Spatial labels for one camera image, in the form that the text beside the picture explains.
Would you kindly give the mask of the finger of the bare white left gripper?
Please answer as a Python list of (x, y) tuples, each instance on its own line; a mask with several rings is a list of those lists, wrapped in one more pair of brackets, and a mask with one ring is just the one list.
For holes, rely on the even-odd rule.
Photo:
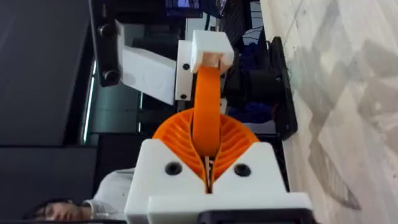
[(199, 68), (212, 67), (223, 75), (233, 62), (234, 50), (224, 32), (194, 30), (192, 40), (178, 42), (175, 100), (191, 100), (193, 76)]

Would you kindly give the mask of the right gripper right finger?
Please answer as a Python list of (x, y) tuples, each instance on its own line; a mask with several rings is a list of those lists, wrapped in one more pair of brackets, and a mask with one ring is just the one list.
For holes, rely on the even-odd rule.
[(287, 193), (273, 147), (243, 123), (221, 116), (221, 145), (212, 171), (214, 194)]

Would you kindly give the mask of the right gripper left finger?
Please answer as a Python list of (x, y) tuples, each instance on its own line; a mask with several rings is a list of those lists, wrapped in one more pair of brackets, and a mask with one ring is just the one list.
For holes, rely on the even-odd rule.
[(141, 144), (124, 208), (128, 223), (196, 223), (206, 171), (192, 144), (193, 110), (179, 112)]

